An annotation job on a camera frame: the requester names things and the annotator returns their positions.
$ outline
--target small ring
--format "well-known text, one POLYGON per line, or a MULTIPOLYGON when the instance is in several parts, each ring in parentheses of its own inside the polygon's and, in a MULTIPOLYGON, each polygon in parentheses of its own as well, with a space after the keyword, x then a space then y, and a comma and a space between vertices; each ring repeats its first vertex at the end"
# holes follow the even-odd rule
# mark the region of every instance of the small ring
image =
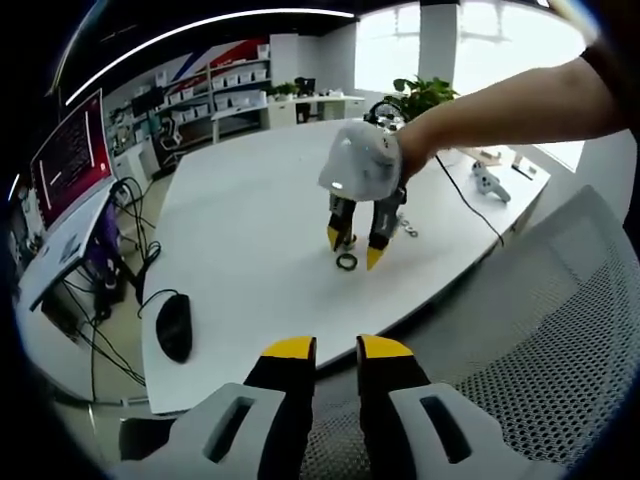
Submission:
POLYGON ((358 259, 355 257, 355 255, 351 255, 350 253, 343 253, 336 259, 336 265, 342 270, 351 272, 356 269, 356 266, 358 265, 358 259), (342 262, 343 260, 347 260, 348 262, 351 262, 351 264, 345 264, 342 262))

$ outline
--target computer mouse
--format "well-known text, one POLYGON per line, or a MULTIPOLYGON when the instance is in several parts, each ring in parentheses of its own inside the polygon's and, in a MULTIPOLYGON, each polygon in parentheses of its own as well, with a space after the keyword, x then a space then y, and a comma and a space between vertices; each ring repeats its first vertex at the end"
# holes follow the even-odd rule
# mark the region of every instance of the computer mouse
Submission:
POLYGON ((179 293, 164 302, 156 319, 156 335, 167 357, 178 363, 187 361, 193 345, 191 307, 187 295, 179 293))

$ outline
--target storage box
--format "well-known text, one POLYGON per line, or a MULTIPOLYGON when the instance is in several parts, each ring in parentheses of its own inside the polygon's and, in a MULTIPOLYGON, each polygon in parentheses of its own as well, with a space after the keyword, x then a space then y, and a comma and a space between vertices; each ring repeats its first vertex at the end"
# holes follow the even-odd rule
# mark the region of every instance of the storage box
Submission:
POLYGON ((251 101, 246 95, 234 95, 231 97, 231 105, 234 107, 249 107, 251 106, 251 101))
POLYGON ((216 98, 216 110, 218 112, 226 110, 227 108, 229 108, 229 99, 227 97, 216 98))
POLYGON ((184 114, 182 112, 171 112, 171 118, 176 122, 176 125, 184 123, 184 114))
POLYGON ((260 80, 266 80, 267 79, 267 69, 263 68, 260 70, 255 70, 253 72, 253 74, 256 77, 256 82, 260 81, 260 80))
POLYGON ((190 98, 193 98, 193 87, 182 90, 182 99, 189 100, 190 98))
POLYGON ((258 58, 260 60, 266 60, 269 58, 269 44, 258 45, 258 58))
POLYGON ((204 105, 198 105, 196 107, 196 115, 198 118, 202 118, 202 117, 208 117, 209 116, 209 105, 208 104, 204 104, 204 105))
POLYGON ((166 87, 167 86, 167 71, 162 70, 161 72, 156 72, 156 87, 166 87))
POLYGON ((252 72, 244 72, 240 74, 240 83, 251 83, 253 80, 252 72))
POLYGON ((219 77, 211 80, 211 88, 214 90, 222 90, 224 88, 224 78, 219 77))
POLYGON ((238 74, 234 73, 232 75, 227 75, 227 87, 235 87, 238 85, 238 74))
POLYGON ((191 122, 196 119, 196 109, 190 108, 189 110, 182 112, 182 115, 185 122, 191 122))
POLYGON ((133 96, 141 97, 142 95, 147 93, 149 90, 151 90, 151 87, 149 87, 149 85, 141 85, 138 88, 136 88, 136 91, 134 92, 133 96))
POLYGON ((182 92, 177 92, 172 95, 169 95, 169 105, 175 105, 176 103, 180 103, 182 101, 182 92))

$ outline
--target ceiling light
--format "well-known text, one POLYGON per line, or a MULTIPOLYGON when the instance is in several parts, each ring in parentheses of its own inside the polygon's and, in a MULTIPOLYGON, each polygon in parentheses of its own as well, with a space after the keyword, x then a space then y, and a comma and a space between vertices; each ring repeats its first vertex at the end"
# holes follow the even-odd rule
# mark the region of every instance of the ceiling light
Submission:
POLYGON ((11 190, 9 190, 9 198, 8 198, 9 201, 11 201, 11 195, 13 195, 13 191, 16 189, 16 185, 18 184, 19 178, 20 178, 20 174, 17 174, 16 179, 13 181, 13 185, 11 185, 11 190))
POLYGON ((229 20, 231 18, 249 17, 249 16, 252 16, 252 15, 267 15, 267 14, 272 14, 272 13, 307 13, 307 14, 314 14, 314 15, 330 15, 330 16, 334 16, 334 17, 344 17, 344 18, 353 18, 354 17, 353 13, 336 12, 336 11, 333 11, 333 10, 321 10, 321 9, 318 9, 318 8, 265 8, 263 10, 249 10, 247 12, 228 13, 226 15, 218 15, 217 17, 206 18, 204 20, 200 20, 198 22, 193 22, 193 23, 190 23, 189 25, 184 25, 183 27, 176 28, 176 29, 171 30, 171 31, 169 31, 167 33, 163 33, 162 35, 159 35, 159 36, 157 36, 155 38, 152 38, 151 40, 147 40, 142 45, 138 45, 133 50, 130 50, 127 53, 125 53, 124 55, 116 58, 113 62, 111 62, 109 65, 107 65, 102 70, 100 70, 98 73, 96 73, 93 77, 91 77, 89 80, 87 80, 84 83, 84 85, 82 85, 78 90, 76 90, 76 92, 73 95, 71 95, 69 97, 69 99, 65 102, 65 105, 69 106, 69 104, 71 102, 73 102, 78 95, 80 95, 83 91, 85 91, 89 85, 91 85, 98 78, 100 78, 102 75, 104 75, 109 70, 111 70, 113 67, 118 65, 120 62, 123 62, 124 60, 126 60, 130 56, 135 55, 136 53, 138 53, 140 50, 143 50, 143 49, 147 48, 148 46, 153 45, 156 42, 159 42, 160 40, 164 40, 165 38, 168 38, 171 35, 175 35, 176 33, 182 33, 182 32, 184 32, 186 30, 189 30, 189 29, 195 28, 195 27, 200 27, 202 25, 208 25, 209 23, 220 22, 222 20, 229 20))

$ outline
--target monitor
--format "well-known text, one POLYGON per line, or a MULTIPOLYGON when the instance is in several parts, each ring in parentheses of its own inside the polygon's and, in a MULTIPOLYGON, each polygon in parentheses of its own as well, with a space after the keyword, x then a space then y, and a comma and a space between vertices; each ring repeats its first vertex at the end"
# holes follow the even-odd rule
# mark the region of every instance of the monitor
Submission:
POLYGON ((131 100, 131 108, 133 109, 133 116, 139 117, 144 115, 150 110, 159 107, 164 103, 164 92, 162 88, 151 87, 146 93, 143 93, 139 97, 135 97, 131 100))
POLYGON ((42 221, 50 229, 70 207, 111 176, 99 90, 71 112, 31 160, 42 221))

